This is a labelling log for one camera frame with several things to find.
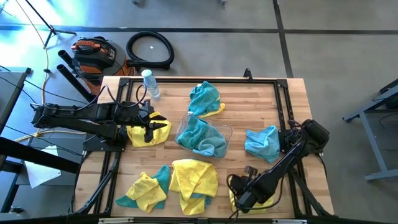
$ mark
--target clear plastic bin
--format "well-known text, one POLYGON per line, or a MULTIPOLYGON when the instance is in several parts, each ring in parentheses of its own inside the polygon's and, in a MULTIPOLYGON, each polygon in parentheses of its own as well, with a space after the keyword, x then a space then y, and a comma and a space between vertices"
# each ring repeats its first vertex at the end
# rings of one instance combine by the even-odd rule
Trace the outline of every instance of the clear plastic bin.
MULTIPOLYGON (((180 125, 178 126, 177 133, 176 133, 176 135, 175 135, 175 142, 177 142, 178 137, 184 132, 185 128, 187 127, 187 125, 188 125, 188 120, 189 120, 189 117, 190 117, 190 116, 193 116, 193 115, 192 115, 192 112, 188 112, 188 113, 187 113, 186 115, 184 115, 184 117, 182 118, 182 120, 181 120, 181 122, 180 122, 180 125)), ((204 121, 207 122, 208 125, 211 125, 211 126, 215 127, 215 128, 220 132, 220 134, 222 134, 222 135, 224 136, 225 141, 226 141, 226 150, 225 150, 225 154, 226 154, 226 152, 228 151, 229 140, 230 140, 231 137, 232 137, 232 127, 229 126, 229 125, 221 124, 220 122, 217 122, 217 121, 209 121, 209 120, 206 120, 206 119, 201 119, 201 120, 204 120, 204 121)), ((183 146, 180 145, 180 144, 178 144, 178 145, 179 145, 180 147, 182 147, 183 149, 192 151, 191 149, 188 149, 188 148, 186 148, 186 147, 183 147, 183 146)))

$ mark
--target plastic container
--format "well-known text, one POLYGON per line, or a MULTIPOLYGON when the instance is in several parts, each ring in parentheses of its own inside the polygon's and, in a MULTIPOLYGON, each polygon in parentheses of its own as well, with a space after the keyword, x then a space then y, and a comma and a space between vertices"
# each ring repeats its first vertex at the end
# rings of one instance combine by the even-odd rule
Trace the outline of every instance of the plastic container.
POLYGON ((150 97, 154 100, 160 99, 160 91, 157 86, 155 77, 152 75, 152 71, 145 69, 141 72, 141 76, 144 77, 144 84, 147 86, 150 97))
MULTIPOLYGON (((187 113, 186 115, 184 115, 184 117, 182 118, 182 120, 181 120, 181 122, 180 122, 180 125, 178 126, 177 133, 176 133, 176 135, 175 135, 175 142, 177 142, 178 137, 184 132, 185 128, 188 126, 188 120, 189 120, 189 117, 190 117, 190 116, 194 116, 194 115, 192 115, 192 112, 188 112, 188 113, 187 113)), ((204 120, 204 121, 207 122, 207 124, 209 124, 209 125, 215 127, 215 128, 220 132, 220 134, 222 134, 222 135, 224 136, 225 141, 226 141, 226 150, 225 150, 225 154, 226 154, 226 152, 228 151, 229 140, 230 140, 231 137, 232 137, 232 132, 233 132, 232 127, 229 126, 229 125, 221 124, 220 122, 217 122, 217 121, 211 121, 211 120, 206 120, 206 119, 201 119, 201 120, 204 120)), ((188 149, 188 148, 186 148, 186 147, 183 147, 183 146, 180 145, 180 144, 178 144, 178 145, 179 145, 181 148, 186 149, 186 150, 189 150, 189 151, 192 152, 191 149, 188 149)))

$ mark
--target white paper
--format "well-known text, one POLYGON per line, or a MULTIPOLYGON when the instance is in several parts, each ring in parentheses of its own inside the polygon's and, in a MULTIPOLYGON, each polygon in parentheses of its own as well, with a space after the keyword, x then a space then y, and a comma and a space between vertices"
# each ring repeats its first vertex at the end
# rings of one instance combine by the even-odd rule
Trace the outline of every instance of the white paper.
MULTIPOLYGON (((58 156, 57 146, 48 146, 42 150, 58 156)), ((27 175, 29 177, 30 187, 35 188, 46 181, 61 176, 61 171, 54 168, 37 165, 33 162, 25 162, 27 175)))

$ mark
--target orange vacuum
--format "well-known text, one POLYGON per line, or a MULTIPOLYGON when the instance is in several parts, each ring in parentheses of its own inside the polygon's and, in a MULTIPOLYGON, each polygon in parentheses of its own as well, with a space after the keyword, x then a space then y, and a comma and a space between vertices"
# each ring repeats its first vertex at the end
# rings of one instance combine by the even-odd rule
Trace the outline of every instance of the orange vacuum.
POLYGON ((104 37, 81 38, 71 46, 74 58, 65 50, 58 55, 86 83, 92 94, 100 92, 103 77, 106 75, 135 75, 134 67, 127 65, 124 50, 104 37))

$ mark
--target bottle cap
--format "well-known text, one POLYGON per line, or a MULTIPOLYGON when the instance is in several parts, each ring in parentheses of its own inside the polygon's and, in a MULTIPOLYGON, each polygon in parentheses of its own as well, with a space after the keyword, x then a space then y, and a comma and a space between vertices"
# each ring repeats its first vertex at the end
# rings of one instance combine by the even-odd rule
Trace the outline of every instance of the bottle cap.
POLYGON ((150 75, 152 75, 152 71, 149 69, 145 69, 144 71, 141 72, 142 77, 148 77, 150 75))

